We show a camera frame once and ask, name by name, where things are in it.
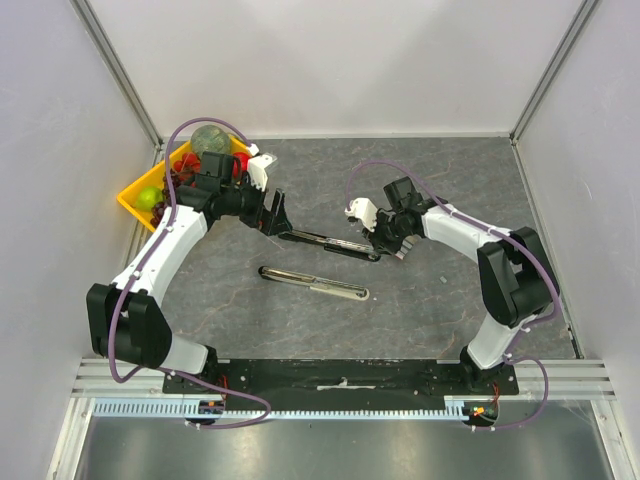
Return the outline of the purple grape bunch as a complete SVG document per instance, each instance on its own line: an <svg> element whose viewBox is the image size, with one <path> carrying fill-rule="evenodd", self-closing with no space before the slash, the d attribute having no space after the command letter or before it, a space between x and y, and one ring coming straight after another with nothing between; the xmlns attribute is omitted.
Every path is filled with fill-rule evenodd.
<svg viewBox="0 0 640 480"><path fill-rule="evenodd" d="M178 172L171 170L170 179L171 181L168 181L167 177L163 178L163 188L160 190L160 198L151 208L152 218L150 223L153 227L157 227L159 225L166 208L170 205L169 184L172 184L174 189L177 189L181 185L181 177Z"/></svg>

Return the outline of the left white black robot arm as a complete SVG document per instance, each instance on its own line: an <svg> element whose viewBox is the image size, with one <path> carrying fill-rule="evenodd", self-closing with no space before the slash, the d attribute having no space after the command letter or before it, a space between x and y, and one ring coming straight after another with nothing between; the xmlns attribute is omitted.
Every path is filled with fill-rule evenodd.
<svg viewBox="0 0 640 480"><path fill-rule="evenodd" d="M171 193L171 205L133 262L107 284L94 284L86 302L93 351L111 363L135 368L184 372L185 382L208 393L219 382L213 348L174 334L161 305L168 286L191 249L224 216L238 218L266 236L288 233L292 226L285 194L276 190L264 204L268 179L277 159L259 154L244 171L230 154L204 153L198 173Z"/></svg>

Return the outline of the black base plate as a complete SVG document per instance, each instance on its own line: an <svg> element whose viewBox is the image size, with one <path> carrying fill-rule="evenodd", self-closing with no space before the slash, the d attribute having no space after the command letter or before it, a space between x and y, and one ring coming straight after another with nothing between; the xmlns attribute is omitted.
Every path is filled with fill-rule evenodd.
<svg viewBox="0 0 640 480"><path fill-rule="evenodd" d="M260 397L276 410L437 409L446 396L519 393L512 366L472 374L457 361L431 359L231 359L199 378Z"/></svg>

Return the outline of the white black stapler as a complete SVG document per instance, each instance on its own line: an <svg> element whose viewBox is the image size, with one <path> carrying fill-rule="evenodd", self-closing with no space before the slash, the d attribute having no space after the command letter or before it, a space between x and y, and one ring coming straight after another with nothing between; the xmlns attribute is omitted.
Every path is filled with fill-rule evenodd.
<svg viewBox="0 0 640 480"><path fill-rule="evenodd" d="M301 286L312 291L355 301L365 301L370 295L369 290L364 286L344 283L310 274L276 269L268 266L261 266L258 269L258 273L266 280Z"/></svg>

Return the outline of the red peach cluster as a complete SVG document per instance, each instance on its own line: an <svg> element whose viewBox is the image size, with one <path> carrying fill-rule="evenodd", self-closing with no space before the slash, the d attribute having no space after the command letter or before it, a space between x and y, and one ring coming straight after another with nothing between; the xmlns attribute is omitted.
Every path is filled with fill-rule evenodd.
<svg viewBox="0 0 640 480"><path fill-rule="evenodd" d="M172 169L177 173L198 173L200 165L199 157L193 152L188 152L173 164Z"/></svg>

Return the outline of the green melon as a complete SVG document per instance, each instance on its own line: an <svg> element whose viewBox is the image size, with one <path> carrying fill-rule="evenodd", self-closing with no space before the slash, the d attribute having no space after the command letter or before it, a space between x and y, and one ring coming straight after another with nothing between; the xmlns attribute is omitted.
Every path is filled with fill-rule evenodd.
<svg viewBox="0 0 640 480"><path fill-rule="evenodd" d="M231 153L231 138L221 128L215 125L198 127L190 138L192 152L198 157L203 153Z"/></svg>

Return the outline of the yellow plastic tray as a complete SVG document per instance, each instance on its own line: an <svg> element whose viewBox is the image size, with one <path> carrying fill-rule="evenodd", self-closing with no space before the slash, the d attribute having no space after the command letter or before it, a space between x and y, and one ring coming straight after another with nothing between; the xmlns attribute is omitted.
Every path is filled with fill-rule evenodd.
<svg viewBox="0 0 640 480"><path fill-rule="evenodd" d="M252 157L257 152L257 146L251 144L249 146L242 143L237 137L230 135L231 141L231 153L243 152L244 154ZM117 201L125 208L131 215L133 215L145 228L150 232L155 231L155 227L151 223L152 214L150 211L144 211L138 209L135 204L139 194L147 187L161 188L164 185L163 178L165 175L164 161L161 160L158 164L153 166L146 173L141 175L137 180L123 189L117 195Z"/></svg>

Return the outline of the red apple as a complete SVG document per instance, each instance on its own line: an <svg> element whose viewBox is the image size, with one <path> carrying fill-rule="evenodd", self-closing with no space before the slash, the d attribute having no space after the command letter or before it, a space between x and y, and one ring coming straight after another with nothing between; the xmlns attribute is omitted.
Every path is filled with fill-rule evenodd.
<svg viewBox="0 0 640 480"><path fill-rule="evenodd" d="M248 163L250 160L250 156L245 152L235 152L233 153L235 158L234 166L233 166L233 175L241 176L243 172L246 172L248 169Z"/></svg>

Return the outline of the light green lime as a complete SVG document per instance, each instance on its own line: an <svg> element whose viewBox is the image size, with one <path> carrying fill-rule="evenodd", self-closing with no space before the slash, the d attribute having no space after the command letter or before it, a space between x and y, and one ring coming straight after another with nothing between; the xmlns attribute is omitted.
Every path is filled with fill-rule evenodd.
<svg viewBox="0 0 640 480"><path fill-rule="evenodd" d="M138 193L134 206L140 211L150 212L158 203L163 202L163 191L158 187L149 186Z"/></svg>

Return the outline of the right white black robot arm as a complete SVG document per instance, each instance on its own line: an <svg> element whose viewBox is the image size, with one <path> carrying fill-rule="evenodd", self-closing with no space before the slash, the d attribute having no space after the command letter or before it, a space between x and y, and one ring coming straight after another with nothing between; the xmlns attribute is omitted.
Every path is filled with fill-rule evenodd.
<svg viewBox="0 0 640 480"><path fill-rule="evenodd" d="M384 193L389 209L357 198L345 211L362 223L375 252L402 259L416 239L427 239L477 265L486 316L460 354L457 377L465 391L481 393L512 360L517 341L558 304L560 289L540 238L531 228L496 227L440 197L423 197L409 177L386 185Z"/></svg>

